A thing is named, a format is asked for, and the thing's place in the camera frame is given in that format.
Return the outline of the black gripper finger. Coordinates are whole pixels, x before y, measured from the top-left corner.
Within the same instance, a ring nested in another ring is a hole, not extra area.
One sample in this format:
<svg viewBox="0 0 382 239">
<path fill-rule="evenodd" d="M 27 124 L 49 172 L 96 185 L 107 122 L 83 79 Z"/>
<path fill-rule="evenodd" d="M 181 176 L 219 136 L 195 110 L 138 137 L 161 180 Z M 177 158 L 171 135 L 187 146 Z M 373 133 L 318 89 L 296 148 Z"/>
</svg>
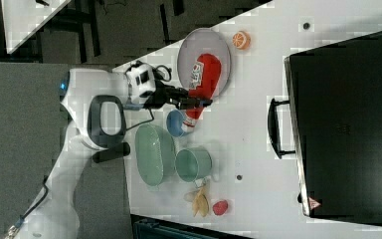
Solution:
<svg viewBox="0 0 382 239">
<path fill-rule="evenodd" d="M 212 100 L 189 98 L 189 99 L 181 100 L 179 103 L 178 109 L 190 110 L 190 109 L 206 108 L 211 106 L 212 103 L 213 103 Z"/>
<path fill-rule="evenodd" d="M 189 93 L 187 90 L 182 89 L 182 88 L 173 88 L 170 90 L 170 97 L 172 99 L 188 98 Z"/>
</svg>

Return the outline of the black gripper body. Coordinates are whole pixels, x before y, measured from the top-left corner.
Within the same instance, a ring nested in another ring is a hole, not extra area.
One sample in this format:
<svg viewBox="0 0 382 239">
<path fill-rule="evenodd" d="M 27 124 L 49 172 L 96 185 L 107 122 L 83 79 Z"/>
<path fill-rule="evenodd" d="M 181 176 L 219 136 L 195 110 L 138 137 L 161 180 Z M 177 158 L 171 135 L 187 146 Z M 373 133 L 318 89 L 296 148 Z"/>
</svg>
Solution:
<svg viewBox="0 0 382 239">
<path fill-rule="evenodd" d="M 170 85 L 165 85 L 161 81 L 155 82 L 155 92 L 147 99 L 144 104 L 146 109 L 160 109 L 165 104 L 179 108 L 181 91 Z"/>
</svg>

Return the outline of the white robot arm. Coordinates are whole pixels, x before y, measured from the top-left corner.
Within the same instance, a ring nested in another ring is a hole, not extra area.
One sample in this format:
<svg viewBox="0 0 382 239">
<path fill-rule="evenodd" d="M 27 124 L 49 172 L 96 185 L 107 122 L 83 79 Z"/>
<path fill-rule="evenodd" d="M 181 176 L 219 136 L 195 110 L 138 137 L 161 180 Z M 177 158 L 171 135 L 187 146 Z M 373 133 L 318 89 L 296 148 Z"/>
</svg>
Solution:
<svg viewBox="0 0 382 239">
<path fill-rule="evenodd" d="M 166 104 L 178 110 L 212 104 L 208 96 L 170 86 L 170 79 L 170 69 L 161 73 L 148 64 L 135 64 L 123 72 L 69 70 L 68 78 L 60 83 L 60 104 L 71 118 L 63 149 L 42 181 L 42 190 L 5 239 L 77 239 L 80 219 L 74 206 L 75 189 L 95 154 L 114 149 L 129 154 L 124 113 L 152 112 Z"/>
</svg>

